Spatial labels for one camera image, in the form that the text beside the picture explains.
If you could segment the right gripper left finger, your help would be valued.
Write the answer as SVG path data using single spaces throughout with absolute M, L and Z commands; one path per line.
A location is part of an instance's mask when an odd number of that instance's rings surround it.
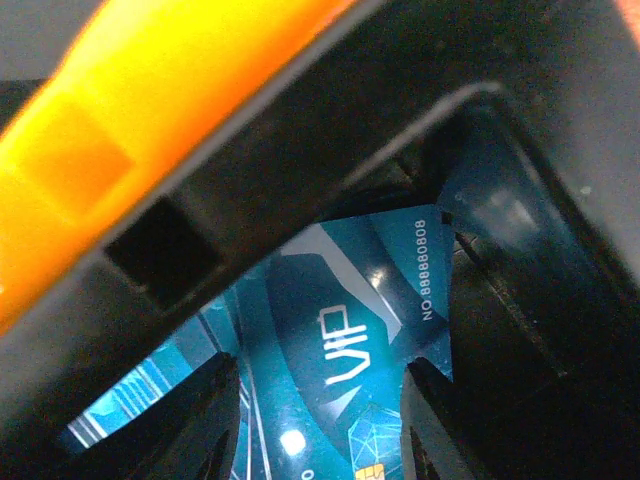
M 66 479 L 228 479 L 240 426 L 239 372 L 217 353 L 135 420 L 80 454 Z

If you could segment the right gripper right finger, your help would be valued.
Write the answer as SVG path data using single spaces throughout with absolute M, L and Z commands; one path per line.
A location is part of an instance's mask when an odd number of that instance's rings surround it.
M 533 395 L 468 389 L 425 359 L 410 362 L 401 393 L 406 479 L 548 479 L 548 432 Z

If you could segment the blue VIP card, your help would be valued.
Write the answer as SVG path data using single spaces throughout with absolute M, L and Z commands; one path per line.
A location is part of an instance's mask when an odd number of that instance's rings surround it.
M 432 205 L 314 224 L 235 287 L 273 479 L 403 477 L 403 372 L 453 372 L 453 232 Z

